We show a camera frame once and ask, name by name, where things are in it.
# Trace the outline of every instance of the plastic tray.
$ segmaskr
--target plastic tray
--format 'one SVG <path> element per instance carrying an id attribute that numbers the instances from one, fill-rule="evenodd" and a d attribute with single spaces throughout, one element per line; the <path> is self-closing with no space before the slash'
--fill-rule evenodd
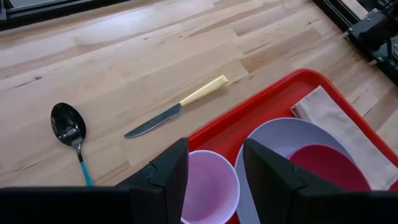
<path id="1" fill-rule="evenodd" d="M 316 87 L 322 86 L 373 144 L 398 167 L 398 157 L 321 73 L 309 69 L 292 72 L 270 87 L 209 122 L 189 136 L 190 151 L 207 149 L 223 155 L 234 166 L 239 148 L 260 124 L 293 117 L 290 108 Z M 398 181 L 390 188 L 398 190 Z M 239 223 L 235 214 L 228 223 Z"/>

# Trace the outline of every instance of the knife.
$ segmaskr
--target knife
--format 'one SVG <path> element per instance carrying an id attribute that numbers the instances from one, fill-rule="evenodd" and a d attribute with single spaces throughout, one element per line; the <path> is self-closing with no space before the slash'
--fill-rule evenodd
<path id="1" fill-rule="evenodd" d="M 126 139 L 129 138 L 135 138 L 137 136 L 140 136 L 141 134 L 144 134 L 151 129 L 155 128 L 156 126 L 164 123 L 165 121 L 173 118 L 175 115 L 177 115 L 179 112 L 181 112 L 181 109 L 184 106 L 187 106 L 188 104 L 199 100 L 200 98 L 218 90 L 221 88 L 225 83 L 228 82 L 228 79 L 225 77 L 225 75 L 222 75 L 215 80 L 209 82 L 207 85 L 203 86 L 196 92 L 192 93 L 185 99 L 183 99 L 181 102 L 177 103 L 167 111 L 164 111 L 163 113 L 157 115 L 156 117 L 150 119 L 149 121 L 145 122 L 144 124 L 136 127 L 132 131 L 128 132 L 127 134 L 124 135 Z"/>

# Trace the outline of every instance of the black spoon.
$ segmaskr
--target black spoon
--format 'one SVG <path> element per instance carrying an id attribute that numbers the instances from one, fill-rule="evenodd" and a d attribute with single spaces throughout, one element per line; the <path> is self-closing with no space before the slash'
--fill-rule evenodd
<path id="1" fill-rule="evenodd" d="M 81 156 L 81 143 L 86 137 L 86 124 L 83 118 L 72 106 L 59 103 L 52 108 L 51 126 L 59 141 L 75 148 L 87 186 L 94 186 Z"/>

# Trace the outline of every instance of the cloth napkin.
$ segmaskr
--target cloth napkin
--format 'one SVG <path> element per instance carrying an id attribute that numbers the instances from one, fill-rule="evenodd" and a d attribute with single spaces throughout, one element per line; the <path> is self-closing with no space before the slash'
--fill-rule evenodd
<path id="1" fill-rule="evenodd" d="M 398 168 L 377 149 L 321 86 L 296 103 L 291 112 L 297 118 L 323 128 L 340 142 L 373 190 L 388 190 L 398 179 Z"/>

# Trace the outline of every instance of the wooden tabletop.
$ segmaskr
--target wooden tabletop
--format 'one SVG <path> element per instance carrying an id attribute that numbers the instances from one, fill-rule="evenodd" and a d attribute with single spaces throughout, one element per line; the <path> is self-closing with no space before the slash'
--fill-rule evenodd
<path id="1" fill-rule="evenodd" d="M 50 112 L 88 128 L 97 185 L 135 173 L 178 138 L 298 68 L 322 72 L 398 151 L 398 90 L 311 1 L 131 1 L 0 34 L 0 186 L 84 185 Z M 230 82 L 139 138 L 132 128 L 225 74 Z"/>

